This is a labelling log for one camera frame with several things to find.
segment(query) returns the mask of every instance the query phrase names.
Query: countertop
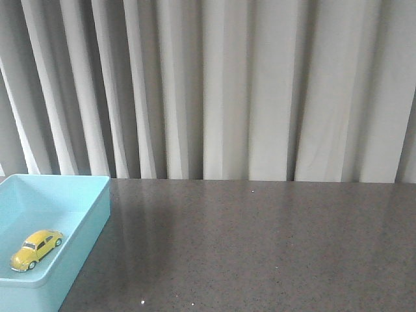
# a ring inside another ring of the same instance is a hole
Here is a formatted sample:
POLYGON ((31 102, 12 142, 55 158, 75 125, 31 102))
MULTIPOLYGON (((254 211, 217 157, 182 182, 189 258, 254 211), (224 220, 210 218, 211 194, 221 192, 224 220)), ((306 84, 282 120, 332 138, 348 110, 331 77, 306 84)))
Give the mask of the countertop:
POLYGON ((416 311, 416 185, 112 179, 60 311, 416 311))

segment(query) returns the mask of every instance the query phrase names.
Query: plastic tray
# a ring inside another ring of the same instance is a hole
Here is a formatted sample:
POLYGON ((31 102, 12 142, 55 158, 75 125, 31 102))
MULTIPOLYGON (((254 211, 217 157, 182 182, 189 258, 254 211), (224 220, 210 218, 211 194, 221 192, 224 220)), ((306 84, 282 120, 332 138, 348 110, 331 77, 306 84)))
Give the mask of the plastic tray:
POLYGON ((21 175, 0 184, 0 311, 58 311, 110 216, 108 177, 21 175), (39 229, 64 234, 61 246, 23 273, 10 257, 39 229))

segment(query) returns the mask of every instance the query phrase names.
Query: toy car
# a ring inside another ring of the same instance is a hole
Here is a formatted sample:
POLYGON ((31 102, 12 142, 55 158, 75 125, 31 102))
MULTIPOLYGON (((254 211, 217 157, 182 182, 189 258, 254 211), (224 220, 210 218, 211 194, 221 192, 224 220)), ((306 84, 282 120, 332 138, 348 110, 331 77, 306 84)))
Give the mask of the toy car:
POLYGON ((10 258, 10 267, 17 272, 32 270, 43 257, 62 243, 63 236, 59 231, 47 229, 33 233, 10 258))

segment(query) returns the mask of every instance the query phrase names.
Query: toy car wheel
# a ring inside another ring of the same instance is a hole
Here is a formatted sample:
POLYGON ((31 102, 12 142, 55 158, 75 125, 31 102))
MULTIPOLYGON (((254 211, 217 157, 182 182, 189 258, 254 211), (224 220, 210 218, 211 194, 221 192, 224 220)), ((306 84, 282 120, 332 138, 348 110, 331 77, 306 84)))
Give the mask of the toy car wheel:
POLYGON ((27 267, 27 269, 28 269, 28 270, 32 270, 32 269, 34 269, 34 268, 35 268, 35 266, 36 266, 36 261, 32 261, 32 262, 29 264, 29 266, 27 267))

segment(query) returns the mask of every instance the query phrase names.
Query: white curtain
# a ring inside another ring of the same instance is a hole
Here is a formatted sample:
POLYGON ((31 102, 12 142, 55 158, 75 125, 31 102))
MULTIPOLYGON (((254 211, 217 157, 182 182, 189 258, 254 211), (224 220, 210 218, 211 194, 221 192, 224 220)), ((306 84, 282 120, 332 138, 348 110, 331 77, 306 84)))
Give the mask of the white curtain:
POLYGON ((0 0, 0 174, 416 182, 414 0, 0 0))

